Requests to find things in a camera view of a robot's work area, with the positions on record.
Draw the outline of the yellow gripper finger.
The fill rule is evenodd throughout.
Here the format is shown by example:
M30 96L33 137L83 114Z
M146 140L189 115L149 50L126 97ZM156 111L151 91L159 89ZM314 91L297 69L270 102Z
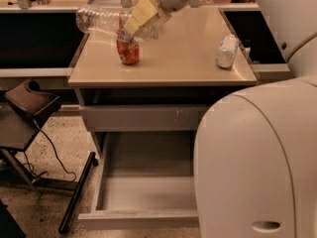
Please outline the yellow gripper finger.
M141 34L158 34L160 28L170 19L171 15L164 10L159 10L158 13L149 19L141 28Z
M157 0L139 0L124 24L126 34L133 38L149 23L152 23L159 14Z

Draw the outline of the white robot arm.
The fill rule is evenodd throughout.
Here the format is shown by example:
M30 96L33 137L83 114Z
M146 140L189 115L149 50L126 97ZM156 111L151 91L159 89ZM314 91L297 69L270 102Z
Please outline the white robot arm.
M257 0L294 77L234 92L194 144L201 238L316 238L317 0Z

